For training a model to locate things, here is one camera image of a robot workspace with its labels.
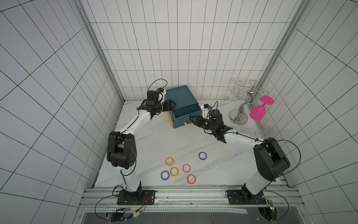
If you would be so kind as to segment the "teal drawer cabinet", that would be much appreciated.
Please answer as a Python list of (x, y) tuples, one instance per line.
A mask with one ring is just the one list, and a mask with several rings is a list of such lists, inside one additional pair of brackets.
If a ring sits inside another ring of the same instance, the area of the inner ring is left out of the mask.
[(166, 90), (166, 100), (172, 100), (176, 106), (168, 112), (173, 128), (192, 123), (189, 117), (201, 115), (202, 110), (187, 85)]

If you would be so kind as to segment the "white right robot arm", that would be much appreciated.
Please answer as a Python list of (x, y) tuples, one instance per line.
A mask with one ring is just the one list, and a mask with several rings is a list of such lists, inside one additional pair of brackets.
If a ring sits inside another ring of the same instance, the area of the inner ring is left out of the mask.
[(235, 132), (224, 124), (222, 114), (214, 109), (209, 117), (190, 116), (191, 122), (204, 130), (211, 131), (216, 140), (238, 146), (252, 153), (255, 157), (257, 171), (241, 188), (241, 198), (250, 201), (276, 180), (291, 166), (278, 141), (274, 138), (258, 139)]

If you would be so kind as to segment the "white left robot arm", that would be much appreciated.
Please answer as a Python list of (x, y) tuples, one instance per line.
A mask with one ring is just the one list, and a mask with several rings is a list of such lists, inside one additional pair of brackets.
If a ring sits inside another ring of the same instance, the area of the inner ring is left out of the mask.
[(144, 100), (127, 125), (119, 131), (112, 131), (109, 134), (107, 161), (116, 167), (122, 175), (125, 181), (125, 191), (137, 193), (141, 188), (141, 181), (135, 173), (138, 161), (135, 137), (155, 115), (172, 111), (175, 107), (176, 103), (173, 100)]

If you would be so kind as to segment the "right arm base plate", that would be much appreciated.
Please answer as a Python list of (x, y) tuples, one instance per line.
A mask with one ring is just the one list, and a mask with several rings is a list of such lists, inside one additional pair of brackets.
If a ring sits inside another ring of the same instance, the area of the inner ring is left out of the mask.
[(225, 192), (230, 205), (265, 205), (267, 201), (264, 199), (263, 192), (259, 192), (257, 195), (252, 195), (249, 191), (243, 190), (231, 190), (228, 189)]

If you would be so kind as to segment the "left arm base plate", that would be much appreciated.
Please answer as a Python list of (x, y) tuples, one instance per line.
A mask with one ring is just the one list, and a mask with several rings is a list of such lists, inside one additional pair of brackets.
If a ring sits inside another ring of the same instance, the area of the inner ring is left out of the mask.
[(117, 196), (117, 205), (154, 205), (155, 190), (128, 192), (121, 190)]

